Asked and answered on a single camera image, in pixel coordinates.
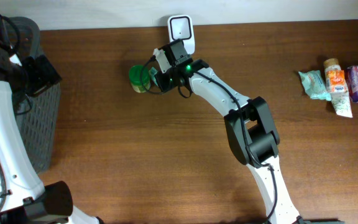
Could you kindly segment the small green tissue pack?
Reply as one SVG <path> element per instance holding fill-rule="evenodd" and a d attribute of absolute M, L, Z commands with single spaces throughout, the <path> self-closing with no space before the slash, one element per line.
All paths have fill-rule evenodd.
<path fill-rule="evenodd" d="M 158 70 L 154 67 L 152 67 L 150 70 L 149 70 L 149 76 L 150 76 L 150 79 L 153 81 L 153 83 L 155 85 L 157 85 L 157 80 L 156 80 L 156 75 L 158 74 Z"/>

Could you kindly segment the green cup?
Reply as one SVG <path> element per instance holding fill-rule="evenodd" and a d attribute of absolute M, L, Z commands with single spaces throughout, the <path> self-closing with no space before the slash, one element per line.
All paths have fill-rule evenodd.
<path fill-rule="evenodd" d="M 134 65 L 129 70 L 129 80 L 134 91 L 145 93 L 150 88 L 150 77 L 146 68 L 142 65 Z"/>

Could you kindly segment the teal wet wipes pack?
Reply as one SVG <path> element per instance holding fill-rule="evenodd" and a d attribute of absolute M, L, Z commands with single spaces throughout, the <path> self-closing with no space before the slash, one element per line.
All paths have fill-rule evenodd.
<path fill-rule="evenodd" d="M 301 78 L 301 84 L 303 85 L 305 93 L 312 100 L 331 101 L 331 95 L 326 90 L 325 82 L 319 70 L 298 72 L 298 74 Z"/>

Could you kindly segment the orange tissue pack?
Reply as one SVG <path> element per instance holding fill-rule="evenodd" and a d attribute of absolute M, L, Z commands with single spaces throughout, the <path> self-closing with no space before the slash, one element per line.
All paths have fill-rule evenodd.
<path fill-rule="evenodd" d="M 344 70 L 330 70 L 325 74 L 326 89 L 329 93 L 344 93 L 347 91 Z"/>

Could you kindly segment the white pouch with cork cap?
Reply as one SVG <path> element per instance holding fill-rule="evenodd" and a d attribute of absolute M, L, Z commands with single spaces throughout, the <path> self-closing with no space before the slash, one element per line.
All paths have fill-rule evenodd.
<path fill-rule="evenodd" d="M 339 65 L 339 60 L 330 58 L 324 61 L 324 74 L 330 70 L 343 70 Z M 344 93 L 330 93 L 331 103 L 337 115 L 352 118 L 351 102 L 349 98 L 349 90 Z"/>

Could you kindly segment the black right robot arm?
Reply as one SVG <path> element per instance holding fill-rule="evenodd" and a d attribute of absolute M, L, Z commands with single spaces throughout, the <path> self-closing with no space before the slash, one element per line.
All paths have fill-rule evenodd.
<path fill-rule="evenodd" d="M 154 49 L 161 93 L 185 87 L 206 100 L 224 119 L 234 157 L 248 167 L 266 209 L 266 223 L 304 223 L 288 193 L 280 168 L 280 137 L 267 102 L 250 99 L 222 81 L 203 60 L 193 60 L 182 40 Z"/>

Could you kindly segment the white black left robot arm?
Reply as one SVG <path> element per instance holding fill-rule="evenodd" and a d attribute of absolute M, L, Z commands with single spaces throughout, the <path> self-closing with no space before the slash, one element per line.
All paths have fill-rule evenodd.
<path fill-rule="evenodd" d="M 32 167 L 15 106 L 61 80 L 40 50 L 38 25 L 0 14 L 0 223 L 100 223 L 73 204 L 68 185 L 45 185 Z"/>

